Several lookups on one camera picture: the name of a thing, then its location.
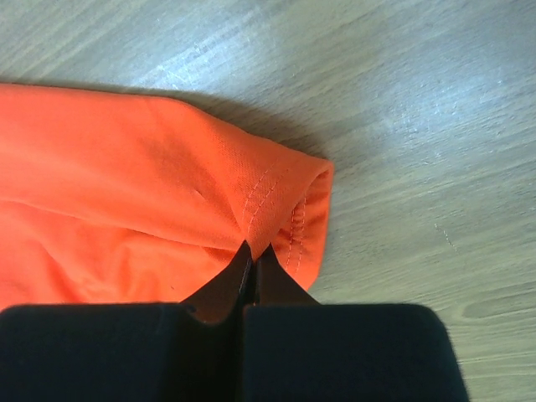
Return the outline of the orange t-shirt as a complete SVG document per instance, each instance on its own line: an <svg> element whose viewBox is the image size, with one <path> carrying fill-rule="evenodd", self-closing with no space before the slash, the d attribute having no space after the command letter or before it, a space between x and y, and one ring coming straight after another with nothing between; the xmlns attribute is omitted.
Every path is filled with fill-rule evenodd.
<svg viewBox="0 0 536 402"><path fill-rule="evenodd" d="M1 306L180 302L242 244L317 279L333 164L153 95L1 87Z"/></svg>

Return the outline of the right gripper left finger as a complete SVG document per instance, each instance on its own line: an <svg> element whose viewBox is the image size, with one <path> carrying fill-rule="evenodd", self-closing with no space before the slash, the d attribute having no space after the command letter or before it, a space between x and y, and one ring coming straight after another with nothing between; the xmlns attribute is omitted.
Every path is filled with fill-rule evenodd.
<svg viewBox="0 0 536 402"><path fill-rule="evenodd" d="M242 245L181 302L19 305L1 314L4 401L233 401L252 267Z"/></svg>

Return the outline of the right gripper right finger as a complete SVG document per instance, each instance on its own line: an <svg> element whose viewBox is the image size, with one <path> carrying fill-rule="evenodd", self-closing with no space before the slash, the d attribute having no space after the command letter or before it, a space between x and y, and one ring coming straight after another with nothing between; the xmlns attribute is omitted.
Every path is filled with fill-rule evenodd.
<svg viewBox="0 0 536 402"><path fill-rule="evenodd" d="M243 313L244 401L466 401L449 334L428 307L317 302L273 249Z"/></svg>

